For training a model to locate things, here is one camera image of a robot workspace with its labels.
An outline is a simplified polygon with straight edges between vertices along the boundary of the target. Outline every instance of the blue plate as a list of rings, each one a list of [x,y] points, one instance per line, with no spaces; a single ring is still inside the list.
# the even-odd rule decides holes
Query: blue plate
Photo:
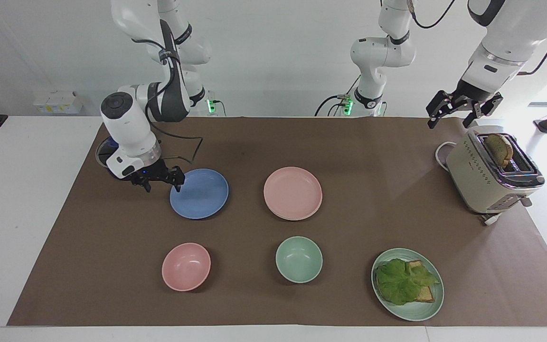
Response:
[[[229,196],[225,177],[211,169],[197,169],[185,173],[180,192],[170,190],[172,209],[187,219],[205,219],[223,208]]]

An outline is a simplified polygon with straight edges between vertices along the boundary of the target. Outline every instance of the white wall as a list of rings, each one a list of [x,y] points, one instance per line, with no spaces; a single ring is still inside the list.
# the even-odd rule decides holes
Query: white wall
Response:
[[[388,69],[388,114],[424,116],[439,89],[454,90],[486,32],[466,0],[431,30],[413,28],[417,59]],[[423,0],[421,22],[437,19],[446,1]],[[353,41],[382,36],[377,0],[185,0],[195,32],[213,44],[204,81],[235,115],[313,115],[358,75]],[[540,49],[537,59],[545,52]],[[75,90],[85,114],[124,84],[161,80],[161,68],[113,25],[109,0],[0,0],[0,111],[35,114],[34,90]],[[504,87],[498,114],[529,103],[547,84],[547,64]]]

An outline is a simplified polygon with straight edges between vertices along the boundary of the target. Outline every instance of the pink bowl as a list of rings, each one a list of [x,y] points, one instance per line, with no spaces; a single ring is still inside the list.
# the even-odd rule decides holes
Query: pink bowl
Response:
[[[191,291],[202,285],[210,273],[206,248],[188,242],[174,247],[163,260],[161,277],[175,291]]]
[[[318,180],[299,167],[274,171],[263,188],[265,203],[275,215],[298,221],[315,214],[322,204],[322,188]]]

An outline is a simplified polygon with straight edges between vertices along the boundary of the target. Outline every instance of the lettuce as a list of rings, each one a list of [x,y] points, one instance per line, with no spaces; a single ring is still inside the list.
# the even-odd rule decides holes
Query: lettuce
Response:
[[[405,305],[417,299],[422,286],[438,281],[425,267],[411,267],[399,258],[377,268],[377,286],[381,296],[395,305]]]

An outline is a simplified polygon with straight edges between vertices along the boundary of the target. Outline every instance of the white table surface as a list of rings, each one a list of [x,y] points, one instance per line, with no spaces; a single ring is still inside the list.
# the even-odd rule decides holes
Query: white table surface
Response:
[[[502,124],[547,178],[547,135]],[[4,327],[100,126],[99,117],[10,117],[0,128],[0,341],[542,341],[547,327]],[[529,213],[547,243],[547,184]]]

